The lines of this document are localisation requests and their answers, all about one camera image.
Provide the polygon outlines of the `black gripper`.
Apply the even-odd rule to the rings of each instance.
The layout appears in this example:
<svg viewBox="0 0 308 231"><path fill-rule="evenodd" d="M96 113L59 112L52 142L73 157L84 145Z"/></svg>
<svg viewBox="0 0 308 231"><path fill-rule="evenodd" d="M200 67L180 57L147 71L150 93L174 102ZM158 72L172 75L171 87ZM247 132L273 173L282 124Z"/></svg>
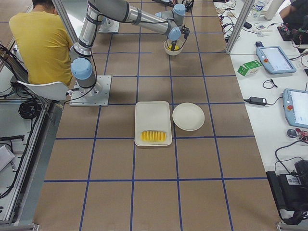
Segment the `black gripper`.
<svg viewBox="0 0 308 231"><path fill-rule="evenodd" d="M178 50L177 40L178 40L177 38L170 38L170 42L171 42L170 49L171 49L171 51L177 51Z"/></svg>

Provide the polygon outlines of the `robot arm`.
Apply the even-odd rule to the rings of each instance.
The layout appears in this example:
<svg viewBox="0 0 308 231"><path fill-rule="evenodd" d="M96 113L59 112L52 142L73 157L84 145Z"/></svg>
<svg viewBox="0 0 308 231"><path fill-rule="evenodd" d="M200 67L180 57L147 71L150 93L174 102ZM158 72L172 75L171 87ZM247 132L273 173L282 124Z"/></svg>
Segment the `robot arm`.
<svg viewBox="0 0 308 231"><path fill-rule="evenodd" d="M90 58L99 32L118 33L120 23L132 24L165 35L167 48L172 52L179 51L182 46L177 43L181 35L187 37L189 34L183 24L185 13L185 5L179 3L171 10L150 14L125 0L89 0L78 40L70 49L71 71L79 86L90 89L96 85Z"/></svg>
<svg viewBox="0 0 308 231"><path fill-rule="evenodd" d="M174 7L176 4L183 4L185 6L186 12L191 11L194 5L194 0L153 0L153 1L169 7Z"/></svg>

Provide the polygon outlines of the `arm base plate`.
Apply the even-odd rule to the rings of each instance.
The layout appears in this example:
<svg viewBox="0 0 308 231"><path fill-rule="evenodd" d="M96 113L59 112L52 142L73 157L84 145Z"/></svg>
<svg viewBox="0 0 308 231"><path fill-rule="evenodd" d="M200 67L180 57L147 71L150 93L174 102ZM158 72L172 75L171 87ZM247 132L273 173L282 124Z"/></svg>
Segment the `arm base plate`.
<svg viewBox="0 0 308 231"><path fill-rule="evenodd" d="M118 33L119 31L119 22L105 18L103 23L99 28L99 32L101 34L108 34L108 33Z"/></svg>
<svg viewBox="0 0 308 231"><path fill-rule="evenodd" d="M111 87L112 76L97 76L96 85L85 96L89 90L79 87L78 82L75 82L74 88L78 90L73 91L71 100L68 102L70 106L107 106L109 101L109 93Z"/></svg>

